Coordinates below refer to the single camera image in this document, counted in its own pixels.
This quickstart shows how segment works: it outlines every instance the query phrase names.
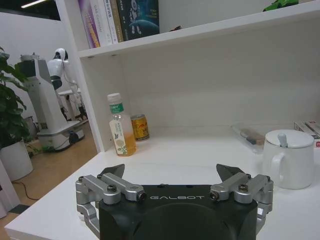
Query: potted plant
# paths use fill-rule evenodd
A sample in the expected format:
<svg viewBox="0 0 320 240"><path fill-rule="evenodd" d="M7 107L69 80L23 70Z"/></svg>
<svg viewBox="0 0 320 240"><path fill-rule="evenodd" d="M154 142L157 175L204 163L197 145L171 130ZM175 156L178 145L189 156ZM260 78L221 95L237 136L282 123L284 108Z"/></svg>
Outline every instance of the potted plant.
<svg viewBox="0 0 320 240"><path fill-rule="evenodd" d="M15 67L8 65L9 54L0 47L0 159L11 181L20 179L33 170L23 140L29 136L28 126L21 116L26 106L8 83L27 91L21 83L27 78Z"/></svg>

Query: bottle label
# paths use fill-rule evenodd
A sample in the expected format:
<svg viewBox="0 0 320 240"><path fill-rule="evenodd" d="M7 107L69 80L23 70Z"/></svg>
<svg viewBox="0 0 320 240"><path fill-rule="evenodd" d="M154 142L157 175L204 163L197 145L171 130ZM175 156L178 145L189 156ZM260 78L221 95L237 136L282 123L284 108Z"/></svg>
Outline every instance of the bottle label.
<svg viewBox="0 0 320 240"><path fill-rule="evenodd" d="M122 103L110 105L110 110L113 114L121 113L124 111L124 106Z"/></svg>
<svg viewBox="0 0 320 240"><path fill-rule="evenodd" d="M121 122L118 120L111 120L109 125L112 132L116 153L119 155L127 155L128 151Z"/></svg>

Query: mug handle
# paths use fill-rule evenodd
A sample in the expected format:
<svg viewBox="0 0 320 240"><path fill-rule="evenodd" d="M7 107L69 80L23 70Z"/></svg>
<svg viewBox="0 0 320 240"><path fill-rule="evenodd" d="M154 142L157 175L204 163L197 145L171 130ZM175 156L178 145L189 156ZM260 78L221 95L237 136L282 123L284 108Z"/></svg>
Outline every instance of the mug handle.
<svg viewBox="0 0 320 240"><path fill-rule="evenodd" d="M270 168L270 173L271 173L271 178L276 182L276 183L281 183L284 179L284 176L280 175L280 165L281 162L283 161L285 157L285 154L283 152L273 156L271 160L271 168Z"/></svg>

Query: white mug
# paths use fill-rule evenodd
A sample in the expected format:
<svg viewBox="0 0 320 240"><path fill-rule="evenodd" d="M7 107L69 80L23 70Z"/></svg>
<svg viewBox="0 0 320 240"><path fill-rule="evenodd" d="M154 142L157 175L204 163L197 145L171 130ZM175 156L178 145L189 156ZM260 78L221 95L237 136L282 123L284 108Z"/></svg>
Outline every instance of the white mug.
<svg viewBox="0 0 320 240"><path fill-rule="evenodd" d="M285 189L303 189L314 179L314 138L296 130L275 130L265 135L263 174Z"/></svg>

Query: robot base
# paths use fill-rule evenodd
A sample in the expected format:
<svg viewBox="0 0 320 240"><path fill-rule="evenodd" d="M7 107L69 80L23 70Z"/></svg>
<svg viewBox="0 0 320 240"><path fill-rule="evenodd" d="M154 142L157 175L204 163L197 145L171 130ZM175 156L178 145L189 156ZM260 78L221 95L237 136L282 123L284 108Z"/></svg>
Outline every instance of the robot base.
<svg viewBox="0 0 320 240"><path fill-rule="evenodd" d="M43 148L48 151L60 152L77 143L85 137L82 125L87 121L68 121L68 126L59 132L50 133L41 130L37 135Z"/></svg>

